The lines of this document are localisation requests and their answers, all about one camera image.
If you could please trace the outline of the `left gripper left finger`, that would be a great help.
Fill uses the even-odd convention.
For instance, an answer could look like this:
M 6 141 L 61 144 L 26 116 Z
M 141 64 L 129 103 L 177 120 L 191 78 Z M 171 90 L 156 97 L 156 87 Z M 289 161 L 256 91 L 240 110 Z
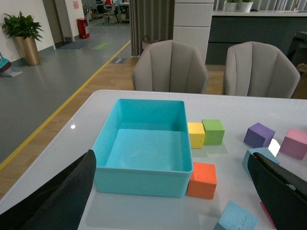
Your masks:
M 2 230 L 76 230 L 93 187 L 93 150 L 0 216 Z

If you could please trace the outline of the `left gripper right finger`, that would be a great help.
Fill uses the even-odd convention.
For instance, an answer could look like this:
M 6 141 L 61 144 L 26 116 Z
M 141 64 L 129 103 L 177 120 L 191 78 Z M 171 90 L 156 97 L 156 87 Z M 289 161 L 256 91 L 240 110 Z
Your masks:
M 307 182 L 254 153 L 248 170 L 256 191 L 278 230 L 307 228 Z

